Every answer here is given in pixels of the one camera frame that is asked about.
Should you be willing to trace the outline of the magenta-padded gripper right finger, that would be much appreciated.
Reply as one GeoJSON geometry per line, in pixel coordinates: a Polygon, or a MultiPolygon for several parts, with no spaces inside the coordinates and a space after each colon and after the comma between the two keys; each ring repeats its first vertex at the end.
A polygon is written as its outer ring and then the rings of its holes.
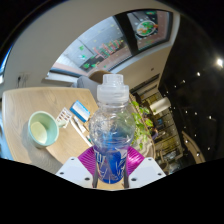
{"type": "Polygon", "coordinates": [[[128,149],[125,169],[126,188],[140,188],[165,176],[152,157],[144,157],[132,147],[128,149]]]}

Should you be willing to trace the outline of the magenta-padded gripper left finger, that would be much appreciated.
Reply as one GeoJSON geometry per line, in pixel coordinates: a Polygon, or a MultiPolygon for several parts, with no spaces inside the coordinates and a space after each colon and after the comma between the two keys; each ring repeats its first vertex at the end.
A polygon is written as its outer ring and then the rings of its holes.
{"type": "Polygon", "coordinates": [[[70,157],[56,175],[84,188],[96,188],[98,171],[93,148],[88,148],[78,157],[70,157]]]}

